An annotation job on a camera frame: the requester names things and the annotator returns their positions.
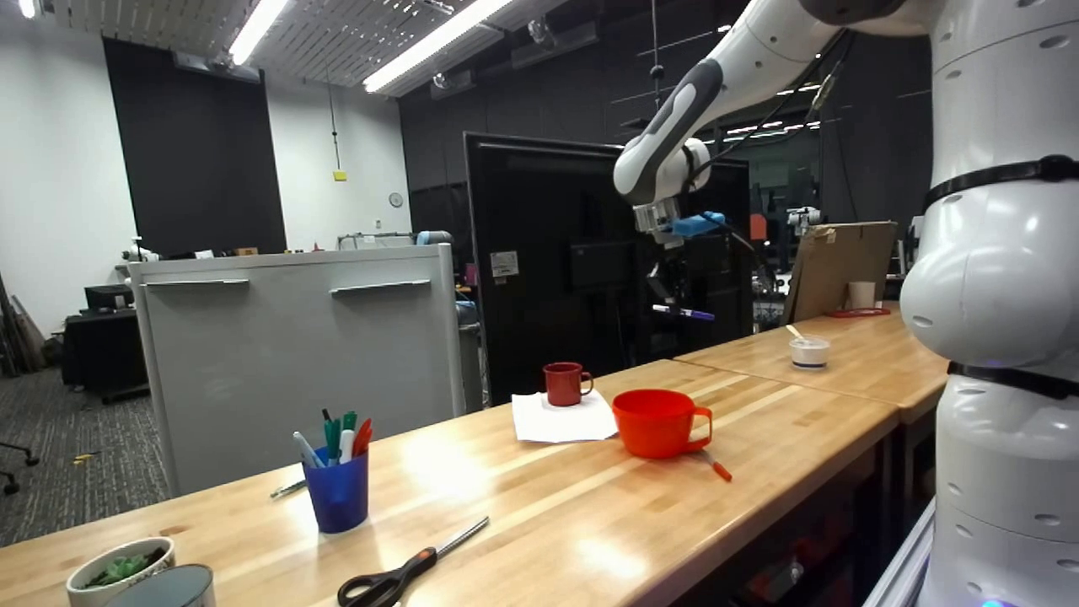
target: white wall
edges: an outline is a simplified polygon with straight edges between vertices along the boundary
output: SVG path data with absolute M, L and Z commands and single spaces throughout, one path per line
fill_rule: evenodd
M 0 18 L 0 275 L 42 333 L 135 234 L 100 38 Z
M 333 249 L 339 234 L 411 230 L 395 100 L 359 86 L 333 87 L 341 168 L 349 174 L 347 181 L 334 181 L 326 85 L 268 74 L 267 99 L 289 248 L 310 250 L 317 242 Z M 404 196 L 400 208 L 390 205 L 391 192 Z

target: white cabinet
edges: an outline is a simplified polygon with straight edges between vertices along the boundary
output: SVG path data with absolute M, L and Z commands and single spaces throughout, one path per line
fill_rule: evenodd
M 297 461 L 320 410 L 375 439 L 464 413 L 449 245 L 132 263 L 173 495 Z

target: cabinet handle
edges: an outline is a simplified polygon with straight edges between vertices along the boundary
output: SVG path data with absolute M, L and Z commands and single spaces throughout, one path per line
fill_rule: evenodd
M 418 280 L 401 280 L 401 281 L 384 281 L 379 284 L 361 284 L 356 286 L 339 286 L 337 288 L 330 289 L 330 296 L 340 296 L 342 294 L 349 294 L 352 292 L 364 292 L 369 290 L 379 290 L 382 288 L 394 288 L 398 286 L 420 286 L 424 284 L 431 284 L 431 279 L 422 278 Z
M 148 281 L 144 282 L 142 286 L 220 286 L 220 285 L 247 285 L 250 280 L 247 278 L 220 278 L 214 280 L 163 280 L 163 281 Z

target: office chair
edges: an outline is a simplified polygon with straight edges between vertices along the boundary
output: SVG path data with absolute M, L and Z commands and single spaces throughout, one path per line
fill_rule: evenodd
M 12 445 L 10 443 L 3 443 L 3 442 L 0 442 L 0 447 L 8 447 L 9 450 L 15 450 L 17 452 L 23 452 L 24 454 L 26 454 L 26 460 L 25 460 L 26 466 L 37 466 L 38 463 L 41 461 L 38 458 L 33 457 L 33 454 L 30 453 L 30 450 L 28 450 L 27 447 L 21 447 L 18 445 Z M 14 474 L 12 474 L 11 472 L 5 472 L 3 470 L 0 470 L 0 477 L 4 477 L 8 479 L 8 484 L 3 486 L 3 495 L 10 496 L 18 492 L 18 483 L 15 482 Z

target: black scissors handle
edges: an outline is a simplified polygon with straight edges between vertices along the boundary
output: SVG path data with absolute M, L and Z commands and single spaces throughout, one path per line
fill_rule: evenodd
M 421 574 L 438 563 L 438 552 L 425 548 L 407 563 L 393 571 L 372 576 L 356 576 L 338 589 L 338 605 L 341 607 L 393 607 L 405 594 L 408 584 Z M 356 596 L 349 596 L 355 590 L 366 588 Z

